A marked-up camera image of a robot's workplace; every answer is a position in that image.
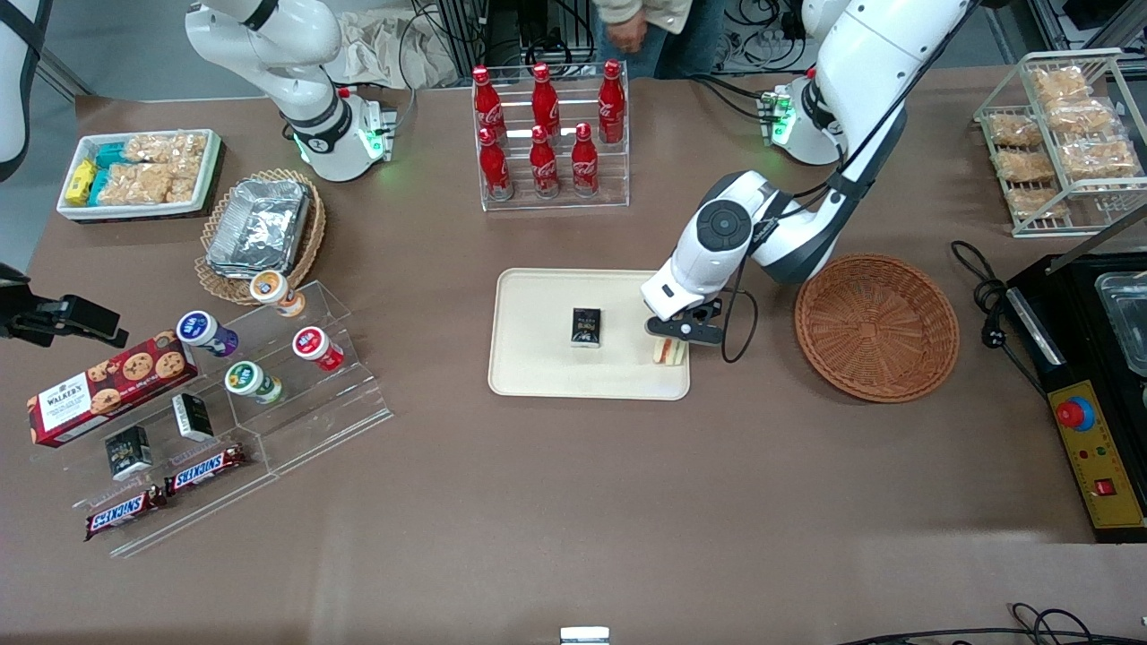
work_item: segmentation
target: yogurt cup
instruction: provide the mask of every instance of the yogurt cup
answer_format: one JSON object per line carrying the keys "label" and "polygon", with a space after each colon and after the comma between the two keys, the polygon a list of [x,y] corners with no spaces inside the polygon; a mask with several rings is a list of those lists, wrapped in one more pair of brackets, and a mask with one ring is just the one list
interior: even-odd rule
{"label": "yogurt cup", "polygon": [[306,297],[290,288],[287,277],[274,270],[263,271],[251,278],[250,292],[259,304],[271,306],[279,316],[287,318],[303,313],[306,306]]}
{"label": "yogurt cup", "polygon": [[179,319],[175,335],[180,341],[203,348],[212,356],[223,358],[239,348],[239,334],[224,327],[206,311],[190,311]]}
{"label": "yogurt cup", "polygon": [[291,342],[295,356],[310,360],[325,372],[334,372],[343,364],[343,348],[335,344],[330,336],[319,327],[303,327],[295,334]]}
{"label": "yogurt cup", "polygon": [[262,405],[279,401],[283,394],[282,381],[267,374],[263,367],[250,360],[240,360],[232,365],[223,382],[231,394],[249,396]]}

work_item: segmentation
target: small black package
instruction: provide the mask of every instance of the small black package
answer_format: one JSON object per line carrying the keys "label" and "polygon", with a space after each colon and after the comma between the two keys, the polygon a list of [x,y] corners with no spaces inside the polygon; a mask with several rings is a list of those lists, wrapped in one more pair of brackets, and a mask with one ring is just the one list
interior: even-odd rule
{"label": "small black package", "polygon": [[574,347],[601,347],[601,310],[575,309],[574,333],[570,335]]}
{"label": "small black package", "polygon": [[104,440],[104,446],[108,449],[111,479],[117,482],[151,467],[151,446],[147,443],[147,433],[140,426],[111,435]]}
{"label": "small black package", "polygon": [[177,394],[171,398],[171,406],[175,410],[179,434],[200,442],[214,436],[211,432],[211,418],[208,417],[208,405],[202,398],[189,394]]}

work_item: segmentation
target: white plastic tray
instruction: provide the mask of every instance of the white plastic tray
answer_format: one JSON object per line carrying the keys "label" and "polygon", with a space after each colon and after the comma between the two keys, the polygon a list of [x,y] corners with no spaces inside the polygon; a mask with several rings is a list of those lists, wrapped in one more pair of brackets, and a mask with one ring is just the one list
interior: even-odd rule
{"label": "white plastic tray", "polygon": [[[64,193],[68,191],[68,182],[79,168],[85,157],[95,158],[95,151],[104,143],[126,143],[136,134],[166,134],[175,135],[180,132],[194,132],[208,138],[206,148],[203,150],[203,163],[200,164],[200,176],[195,180],[195,192],[192,193],[189,202],[172,202],[170,204],[140,204],[123,207],[73,207],[64,201]],[[56,210],[60,215],[75,222],[103,222],[116,219],[134,218],[162,218],[185,212],[195,212],[203,208],[208,199],[208,189],[211,185],[211,177],[214,174],[216,162],[219,158],[219,135],[212,130],[163,130],[154,132],[123,132],[119,134],[92,134],[84,137],[76,145],[76,153],[72,162],[64,174],[63,185],[60,187],[60,197],[56,200]]]}
{"label": "white plastic tray", "polygon": [[[498,278],[490,389],[502,396],[677,401],[689,355],[656,365],[641,283],[651,271],[508,269]],[[601,310],[601,347],[570,347],[575,308]]]}

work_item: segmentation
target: coca-cola bottle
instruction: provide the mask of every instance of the coca-cola bottle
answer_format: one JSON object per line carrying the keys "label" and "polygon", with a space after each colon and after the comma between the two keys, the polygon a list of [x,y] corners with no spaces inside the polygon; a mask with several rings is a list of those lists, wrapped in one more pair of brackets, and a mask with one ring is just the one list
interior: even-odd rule
{"label": "coca-cola bottle", "polygon": [[482,143],[478,163],[482,165],[483,177],[486,178],[486,194],[491,200],[505,202],[514,196],[514,182],[509,179],[506,153],[498,147],[498,138],[489,127],[478,130],[478,141]]}
{"label": "coca-cola bottle", "polygon": [[530,165],[533,166],[533,189],[543,200],[557,196],[557,160],[554,149],[549,147],[546,129],[533,126],[533,147],[530,148]]}
{"label": "coca-cola bottle", "polygon": [[598,92],[600,124],[598,137],[602,143],[621,143],[625,135],[625,91],[622,90],[622,63],[606,61],[606,80]]}
{"label": "coca-cola bottle", "polygon": [[478,112],[478,127],[489,127],[494,139],[506,145],[506,118],[501,111],[498,91],[490,85],[490,70],[485,65],[474,68],[474,111]]}
{"label": "coca-cola bottle", "polygon": [[533,123],[546,129],[546,137],[553,143],[562,135],[561,118],[557,116],[557,92],[549,83],[549,65],[533,65]]}
{"label": "coca-cola bottle", "polygon": [[574,192],[579,197],[598,194],[598,148],[593,147],[593,132],[588,123],[577,124],[574,143]]}

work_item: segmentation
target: brown table surface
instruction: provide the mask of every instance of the brown table surface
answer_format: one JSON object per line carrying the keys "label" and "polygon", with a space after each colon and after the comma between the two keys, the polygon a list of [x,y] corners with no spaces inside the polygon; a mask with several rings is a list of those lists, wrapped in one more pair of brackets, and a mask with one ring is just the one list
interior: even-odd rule
{"label": "brown table surface", "polygon": [[[978,342],[974,279],[947,242],[1009,277],[1070,242],[1013,240],[969,117],[1001,69],[928,75],[907,131],[838,254],[929,273],[961,325],[935,394],[875,405],[798,350],[794,287],[750,270],[763,303],[736,365],[700,349],[682,401],[504,398],[486,386],[496,280],[512,266],[655,269],[719,176],[791,191],[824,169],[766,149],[755,124],[681,81],[632,85],[632,205],[496,219],[476,195],[465,90],[426,92],[396,161],[330,207],[313,277],[354,311],[360,355],[397,417],[136,558],[81,544],[29,461],[32,394],[109,355],[64,339],[0,343],[0,634],[28,643],[552,643],[606,624],[633,643],[827,644],[1008,624],[1006,603],[1141,636],[1147,551],[1091,544],[1045,403]],[[777,79],[760,79],[770,87]],[[211,127],[221,185],[304,170],[266,100],[80,103],[81,133]],[[202,220],[79,226],[53,217],[40,294],[81,294],[142,337],[189,309]]]}

